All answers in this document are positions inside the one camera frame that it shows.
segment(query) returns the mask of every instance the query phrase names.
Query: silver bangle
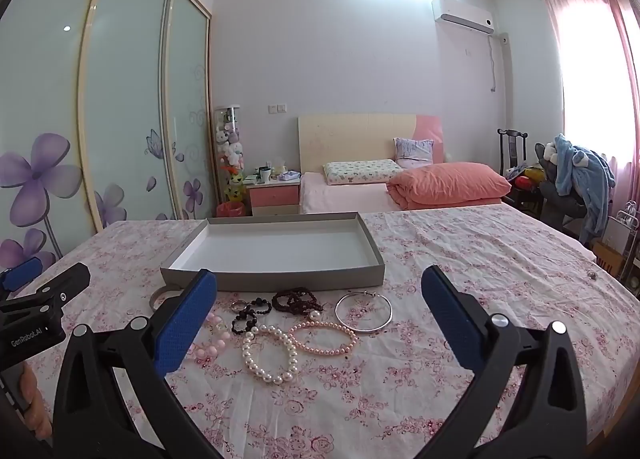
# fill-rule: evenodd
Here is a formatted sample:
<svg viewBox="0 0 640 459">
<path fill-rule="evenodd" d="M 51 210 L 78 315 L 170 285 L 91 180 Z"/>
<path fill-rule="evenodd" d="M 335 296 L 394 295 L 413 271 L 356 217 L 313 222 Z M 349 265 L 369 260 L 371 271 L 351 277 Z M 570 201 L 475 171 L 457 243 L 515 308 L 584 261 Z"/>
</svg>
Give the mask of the silver bangle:
<svg viewBox="0 0 640 459">
<path fill-rule="evenodd" d="M 343 322 L 340 316 L 338 315 L 338 307 L 340 307 L 342 300 L 355 295 L 367 295 L 367 296 L 374 296 L 374 297 L 377 296 L 379 298 L 382 298 L 386 303 L 389 304 L 389 318 L 387 319 L 387 321 L 384 322 L 380 327 L 376 327 L 375 329 L 356 329 L 355 327 L 351 327 L 350 325 L 345 324 L 345 322 Z M 382 328 L 389 325 L 389 323 L 391 322 L 391 318 L 394 317 L 394 308 L 391 306 L 391 302 L 389 302 L 389 299 L 386 296 L 379 295 L 378 293 L 369 293 L 369 291 L 354 291 L 353 293 L 347 293 L 346 295 L 344 295 L 342 298 L 338 300 L 338 303 L 335 305 L 334 312 L 335 312 L 335 317 L 338 318 L 338 322 L 340 322 L 340 324 L 347 327 L 348 329 L 351 329 L 354 333 L 363 333 L 363 334 L 371 334 L 371 333 L 380 331 Z"/>
</svg>

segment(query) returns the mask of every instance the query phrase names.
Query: sheer curtain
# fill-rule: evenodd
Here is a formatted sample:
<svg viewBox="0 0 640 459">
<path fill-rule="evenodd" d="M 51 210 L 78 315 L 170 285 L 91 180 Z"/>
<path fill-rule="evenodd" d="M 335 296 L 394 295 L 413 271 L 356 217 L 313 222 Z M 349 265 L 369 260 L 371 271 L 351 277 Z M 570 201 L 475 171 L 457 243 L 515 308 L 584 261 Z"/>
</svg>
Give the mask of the sheer curtain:
<svg viewBox="0 0 640 459">
<path fill-rule="evenodd" d="M 615 212 L 640 200 L 640 27 L 628 0 L 545 2 L 560 53 L 564 134 L 606 154 Z"/>
</svg>

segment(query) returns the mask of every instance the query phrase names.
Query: nightstand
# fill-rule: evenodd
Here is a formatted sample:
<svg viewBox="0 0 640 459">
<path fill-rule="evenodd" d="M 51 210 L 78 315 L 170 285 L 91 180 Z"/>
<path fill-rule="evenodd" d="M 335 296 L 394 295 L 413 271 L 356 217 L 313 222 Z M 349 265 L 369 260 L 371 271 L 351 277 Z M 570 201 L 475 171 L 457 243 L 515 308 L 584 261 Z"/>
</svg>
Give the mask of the nightstand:
<svg viewBox="0 0 640 459">
<path fill-rule="evenodd" d="M 295 215 L 300 209 L 300 179 L 273 179 L 265 184 L 246 185 L 246 190 L 254 217 Z"/>
</svg>

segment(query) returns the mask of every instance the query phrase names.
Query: human hand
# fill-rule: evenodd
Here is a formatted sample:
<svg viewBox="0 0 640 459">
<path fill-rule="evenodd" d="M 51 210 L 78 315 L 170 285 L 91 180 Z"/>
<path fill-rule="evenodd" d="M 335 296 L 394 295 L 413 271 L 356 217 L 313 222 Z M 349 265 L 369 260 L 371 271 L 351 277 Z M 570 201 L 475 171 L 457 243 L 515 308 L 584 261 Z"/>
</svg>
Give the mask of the human hand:
<svg viewBox="0 0 640 459">
<path fill-rule="evenodd" d="M 20 391 L 22 397 L 30 405 L 24 413 L 24 424 L 36 433 L 37 439 L 51 437 L 51 422 L 44 409 L 42 394 L 38 390 L 38 379 L 31 367 L 25 363 L 24 372 L 20 376 Z"/>
</svg>

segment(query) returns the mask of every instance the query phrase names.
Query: pillow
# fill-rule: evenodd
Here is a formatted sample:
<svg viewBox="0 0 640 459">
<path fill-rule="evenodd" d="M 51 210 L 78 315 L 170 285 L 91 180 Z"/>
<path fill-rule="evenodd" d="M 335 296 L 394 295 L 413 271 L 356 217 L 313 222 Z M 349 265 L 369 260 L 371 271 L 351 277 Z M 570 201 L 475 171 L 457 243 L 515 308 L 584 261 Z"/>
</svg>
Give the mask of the pillow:
<svg viewBox="0 0 640 459">
<path fill-rule="evenodd" d="M 511 185 L 485 164 L 455 162 L 407 170 L 386 188 L 394 200 L 394 194 L 399 194 L 405 200 L 434 205 L 497 199 L 507 195 Z"/>
<path fill-rule="evenodd" d="M 324 165 L 327 184 L 386 183 L 400 168 L 390 159 L 379 161 L 345 161 Z"/>
<path fill-rule="evenodd" d="M 396 163 L 401 168 L 418 168 L 433 164 L 433 139 L 405 139 L 395 137 Z"/>
</svg>

